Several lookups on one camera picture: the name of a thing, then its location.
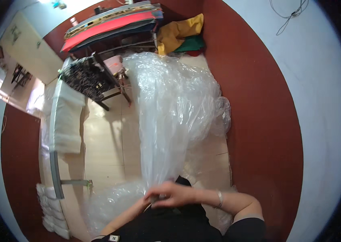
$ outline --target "hand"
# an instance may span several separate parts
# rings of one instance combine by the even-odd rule
[[[145,195],[144,199],[149,201],[151,196],[164,195],[164,200],[156,201],[152,208],[157,207],[180,207],[194,203],[196,200],[196,190],[192,187],[177,185],[173,182],[164,182],[162,185],[152,187]]]

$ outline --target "person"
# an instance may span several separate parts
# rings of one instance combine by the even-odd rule
[[[152,198],[159,196],[163,199],[151,204]],[[209,224],[201,204],[234,216],[233,224],[223,236]],[[264,233],[262,208],[253,196],[195,189],[187,179],[178,177],[176,183],[168,181],[149,189],[92,242],[256,242],[263,240]]]

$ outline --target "tile floor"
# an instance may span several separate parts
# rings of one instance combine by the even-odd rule
[[[181,61],[207,68],[204,56],[183,56]],[[91,179],[94,191],[100,191],[117,183],[141,177],[140,140],[138,115],[135,105],[130,107],[122,95],[104,101],[110,107],[107,112],[88,100],[84,112],[82,152],[78,155],[59,157],[62,179]],[[230,169],[226,138],[209,135],[201,144],[188,152],[184,177],[192,185],[208,189],[231,189]],[[73,236],[90,241],[83,221],[81,206],[88,196],[86,188],[64,185],[65,199],[61,201],[69,229]],[[215,212],[207,211],[212,223]]]

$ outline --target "green fabric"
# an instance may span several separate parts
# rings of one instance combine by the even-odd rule
[[[205,46],[204,40],[200,35],[192,35],[185,37],[185,41],[174,52],[200,50]]]

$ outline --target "chair leg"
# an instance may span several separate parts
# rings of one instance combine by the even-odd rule
[[[104,104],[104,103],[102,103],[102,102],[96,102],[99,106],[101,106],[102,108],[104,108],[106,111],[109,111],[110,109],[109,109],[109,107],[106,105],[106,104]]]

